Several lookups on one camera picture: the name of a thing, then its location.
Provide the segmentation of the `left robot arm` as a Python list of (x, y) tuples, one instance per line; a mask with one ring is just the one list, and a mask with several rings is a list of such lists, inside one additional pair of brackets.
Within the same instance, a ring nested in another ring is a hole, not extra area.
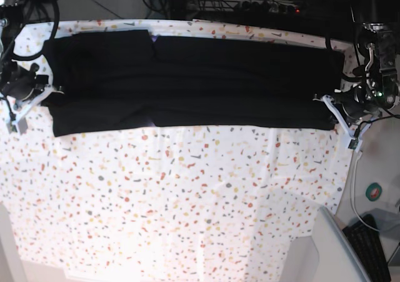
[(397, 0), (348, 1), (355, 28), (354, 52), (364, 61), (352, 76), (342, 75), (351, 84), (347, 91), (317, 95), (315, 100), (323, 102), (343, 128), (345, 147), (359, 151), (372, 123), (399, 117), (391, 111), (399, 105), (399, 8)]

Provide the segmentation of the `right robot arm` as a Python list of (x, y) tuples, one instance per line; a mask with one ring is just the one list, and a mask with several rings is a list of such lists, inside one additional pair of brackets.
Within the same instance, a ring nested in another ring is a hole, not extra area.
[(63, 93), (61, 86), (54, 86), (48, 75), (38, 74), (39, 65), (34, 61), (42, 51), (30, 56), (14, 54), (16, 38), (31, 23), (34, 11), (49, 22), (45, 4), (52, 7), (54, 19), (49, 40), (56, 37), (60, 22), (59, 0), (1, 0), (1, 102), (8, 109), (7, 130), (24, 134), (28, 130), (26, 115), (52, 93)]

